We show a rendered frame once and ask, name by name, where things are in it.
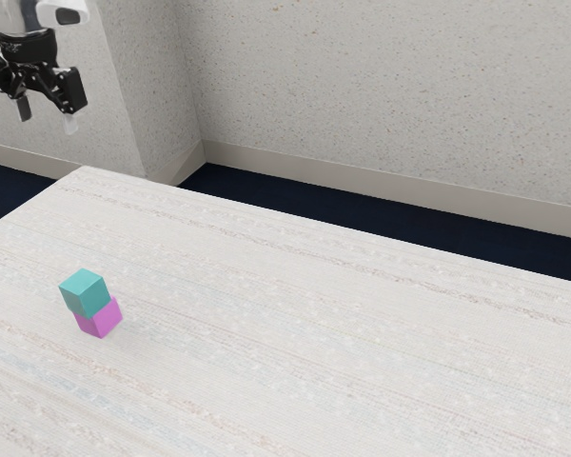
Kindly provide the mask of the teal cube block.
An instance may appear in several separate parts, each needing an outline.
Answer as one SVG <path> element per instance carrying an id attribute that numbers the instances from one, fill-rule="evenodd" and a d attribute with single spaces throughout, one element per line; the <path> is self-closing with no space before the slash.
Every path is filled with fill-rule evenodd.
<path id="1" fill-rule="evenodd" d="M 58 288 L 68 309 L 87 319 L 111 300 L 104 278 L 85 268 L 73 273 Z"/>

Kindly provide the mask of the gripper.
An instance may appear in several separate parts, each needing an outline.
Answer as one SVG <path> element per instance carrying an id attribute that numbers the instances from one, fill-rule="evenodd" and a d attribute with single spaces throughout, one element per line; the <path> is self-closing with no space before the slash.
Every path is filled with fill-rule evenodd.
<path id="1" fill-rule="evenodd" d="M 0 92 L 15 105 L 22 123 L 31 119 L 27 96 L 28 76 L 10 64 L 47 64 L 30 74 L 30 89 L 43 93 L 62 114 L 66 135 L 78 130 L 77 116 L 88 105 L 80 72 L 76 67 L 57 68 L 58 47 L 53 29 L 26 36 L 0 33 Z"/>

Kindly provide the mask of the purple cube block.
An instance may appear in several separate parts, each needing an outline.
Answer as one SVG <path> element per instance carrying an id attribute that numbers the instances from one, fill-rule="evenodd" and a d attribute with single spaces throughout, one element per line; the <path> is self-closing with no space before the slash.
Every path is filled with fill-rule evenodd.
<path id="1" fill-rule="evenodd" d="M 73 316 L 79 329 L 99 339 L 106 337 L 123 320 L 122 311 L 114 296 L 110 296 L 110 301 L 91 318 L 76 313 Z"/>

